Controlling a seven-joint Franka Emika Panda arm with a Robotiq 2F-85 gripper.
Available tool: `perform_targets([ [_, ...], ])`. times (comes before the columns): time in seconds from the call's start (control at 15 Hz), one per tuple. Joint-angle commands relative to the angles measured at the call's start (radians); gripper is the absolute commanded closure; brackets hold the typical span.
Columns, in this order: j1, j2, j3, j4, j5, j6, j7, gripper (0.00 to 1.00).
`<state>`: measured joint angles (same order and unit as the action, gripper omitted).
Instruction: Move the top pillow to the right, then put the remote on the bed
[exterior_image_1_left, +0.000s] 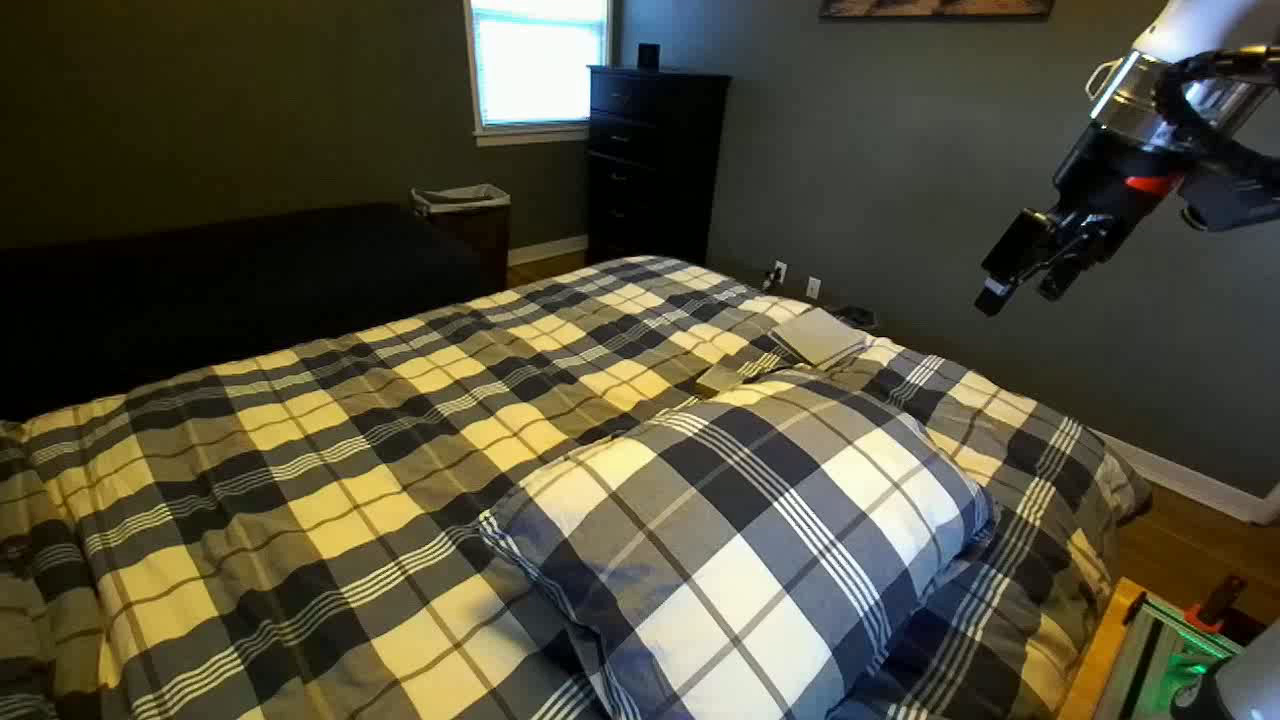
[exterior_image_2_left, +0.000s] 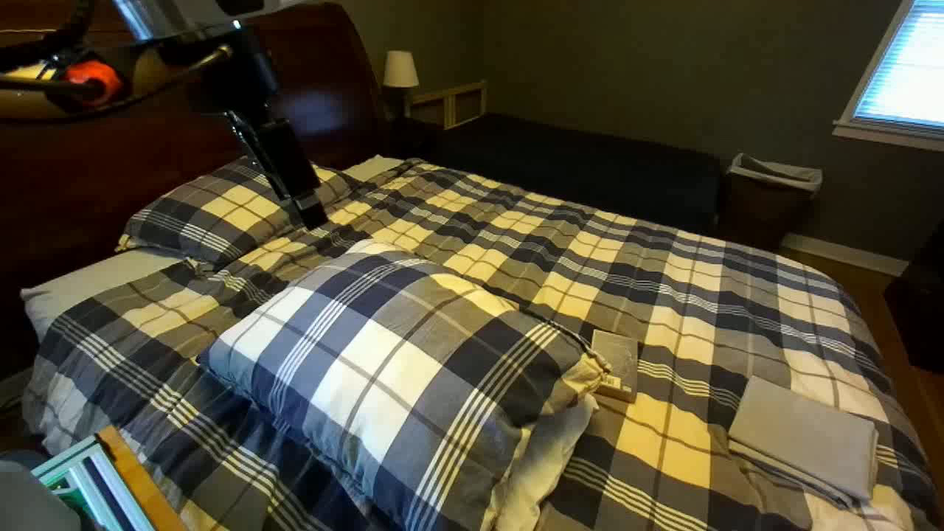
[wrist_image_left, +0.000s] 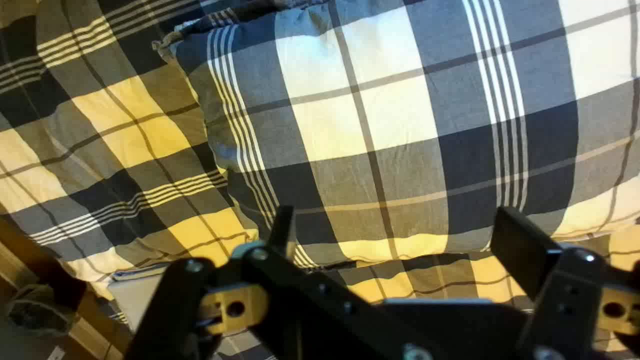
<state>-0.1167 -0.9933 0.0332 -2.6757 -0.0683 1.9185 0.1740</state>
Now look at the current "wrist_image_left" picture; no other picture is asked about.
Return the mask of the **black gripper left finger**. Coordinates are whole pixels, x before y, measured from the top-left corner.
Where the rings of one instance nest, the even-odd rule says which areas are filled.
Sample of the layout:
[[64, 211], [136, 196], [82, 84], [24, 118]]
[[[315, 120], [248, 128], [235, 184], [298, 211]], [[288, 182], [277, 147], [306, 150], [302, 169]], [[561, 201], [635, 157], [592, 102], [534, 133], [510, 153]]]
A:
[[275, 219], [272, 224], [272, 233], [266, 241], [266, 244], [279, 256], [288, 254], [288, 243], [292, 236], [292, 224], [293, 224], [293, 208], [292, 206], [279, 206], [275, 211]]

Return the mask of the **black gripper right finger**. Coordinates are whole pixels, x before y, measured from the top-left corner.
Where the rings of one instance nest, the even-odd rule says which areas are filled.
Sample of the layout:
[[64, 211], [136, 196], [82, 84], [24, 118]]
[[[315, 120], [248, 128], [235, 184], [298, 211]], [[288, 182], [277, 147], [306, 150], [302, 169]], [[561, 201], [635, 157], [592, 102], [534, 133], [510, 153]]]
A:
[[497, 208], [489, 252], [528, 298], [535, 298], [561, 249], [514, 208]]

